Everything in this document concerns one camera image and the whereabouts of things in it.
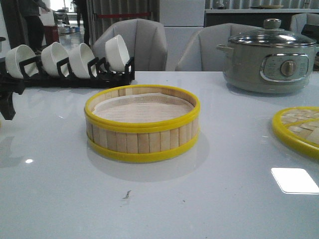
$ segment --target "person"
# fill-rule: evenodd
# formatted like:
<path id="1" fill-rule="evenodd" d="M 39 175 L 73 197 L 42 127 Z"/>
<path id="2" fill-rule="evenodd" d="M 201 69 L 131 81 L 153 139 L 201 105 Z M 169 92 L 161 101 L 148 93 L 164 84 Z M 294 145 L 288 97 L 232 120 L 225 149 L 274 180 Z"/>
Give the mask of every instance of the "person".
<path id="1" fill-rule="evenodd" d="M 85 44 L 90 46 L 89 17 L 88 17 L 88 8 L 86 5 L 86 0 L 73 0 L 73 2 L 77 6 L 76 12 L 77 12 L 78 26 L 80 26 L 80 19 L 82 16 L 83 27 L 84 27 L 83 41 Z"/>
<path id="2" fill-rule="evenodd" d="M 36 54 L 40 54 L 44 37 L 44 26 L 39 17 L 39 7 L 46 12 L 49 12 L 50 9 L 42 0 L 18 0 L 18 3 L 20 13 L 26 21 L 29 46 Z"/>

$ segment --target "control panel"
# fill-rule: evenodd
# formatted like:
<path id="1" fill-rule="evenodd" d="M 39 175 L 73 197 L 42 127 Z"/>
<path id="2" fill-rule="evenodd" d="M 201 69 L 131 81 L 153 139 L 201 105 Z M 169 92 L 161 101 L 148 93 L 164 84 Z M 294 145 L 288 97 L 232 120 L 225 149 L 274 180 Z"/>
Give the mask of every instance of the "control panel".
<path id="1" fill-rule="evenodd" d="M 267 81 L 298 81 L 306 76 L 309 59 L 305 54 L 274 54 L 265 57 L 260 74 Z"/>

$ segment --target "white bowl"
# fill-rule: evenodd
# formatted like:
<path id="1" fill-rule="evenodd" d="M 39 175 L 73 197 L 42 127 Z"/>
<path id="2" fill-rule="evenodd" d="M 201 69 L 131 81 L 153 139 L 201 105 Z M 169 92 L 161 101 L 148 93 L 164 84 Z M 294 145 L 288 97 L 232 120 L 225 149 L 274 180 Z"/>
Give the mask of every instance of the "white bowl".
<path id="1" fill-rule="evenodd" d="M 117 35 L 105 43 L 107 61 L 110 69 L 116 72 L 124 72 L 125 65 L 130 56 L 125 41 L 121 35 Z"/>
<path id="2" fill-rule="evenodd" d="M 73 73 L 82 79 L 90 78 L 88 63 L 95 58 L 91 48 L 85 44 L 81 43 L 77 47 L 69 51 L 69 61 Z M 92 74 L 97 76 L 95 66 L 91 67 Z"/>
<path id="3" fill-rule="evenodd" d="M 68 57 L 65 48 L 58 42 L 53 42 L 48 47 L 44 48 L 41 53 L 41 60 L 44 70 L 53 77 L 59 77 L 56 63 Z M 69 74 L 66 64 L 61 66 L 61 72 L 64 76 Z"/>
<path id="4" fill-rule="evenodd" d="M 9 50 L 5 56 L 6 70 L 12 77 L 23 79 L 19 63 L 32 57 L 35 57 L 35 53 L 30 47 L 28 47 L 27 45 L 17 46 Z M 26 65 L 24 68 L 28 76 L 32 76 L 39 72 L 36 63 Z"/>

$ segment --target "lid knob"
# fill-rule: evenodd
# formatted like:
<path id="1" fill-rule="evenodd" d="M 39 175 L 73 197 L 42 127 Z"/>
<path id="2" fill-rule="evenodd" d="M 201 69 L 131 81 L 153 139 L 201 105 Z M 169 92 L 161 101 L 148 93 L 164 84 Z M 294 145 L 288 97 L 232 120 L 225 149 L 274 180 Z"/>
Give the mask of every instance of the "lid knob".
<path id="1" fill-rule="evenodd" d="M 281 25 L 281 20 L 277 18 L 269 18 L 264 20 L 264 28 L 265 29 L 276 29 Z"/>

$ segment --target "glass lid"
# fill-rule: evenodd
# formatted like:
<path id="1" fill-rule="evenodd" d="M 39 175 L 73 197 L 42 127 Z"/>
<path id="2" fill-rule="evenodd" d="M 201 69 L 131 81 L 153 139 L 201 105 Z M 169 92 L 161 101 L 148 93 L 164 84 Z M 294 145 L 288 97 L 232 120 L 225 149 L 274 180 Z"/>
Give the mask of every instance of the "glass lid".
<path id="1" fill-rule="evenodd" d="M 317 44 L 316 40 L 296 32 L 279 28 L 280 19 L 270 18 L 264 20 L 264 28 L 231 36 L 232 43 L 273 46 L 273 47 L 308 47 Z"/>

